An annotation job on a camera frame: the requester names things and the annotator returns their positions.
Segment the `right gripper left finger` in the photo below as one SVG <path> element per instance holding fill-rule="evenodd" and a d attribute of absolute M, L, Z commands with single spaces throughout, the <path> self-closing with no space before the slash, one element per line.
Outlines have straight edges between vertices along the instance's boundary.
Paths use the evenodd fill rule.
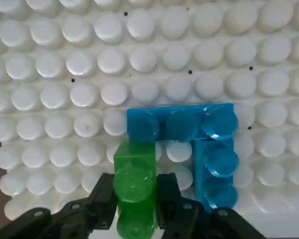
<path fill-rule="evenodd" d="M 0 229 L 0 239 L 87 239 L 94 230 L 109 230 L 117 209 L 114 175 L 103 173 L 90 195 L 68 202 L 52 214 L 33 208 Z"/>

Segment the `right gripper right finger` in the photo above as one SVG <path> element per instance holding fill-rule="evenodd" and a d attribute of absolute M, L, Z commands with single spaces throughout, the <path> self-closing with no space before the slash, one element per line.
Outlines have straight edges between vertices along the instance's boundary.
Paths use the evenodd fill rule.
<path fill-rule="evenodd" d="M 264 239 L 231 208 L 211 213 L 195 200 L 181 196 L 174 173 L 156 177 L 156 218 L 163 239 Z"/>

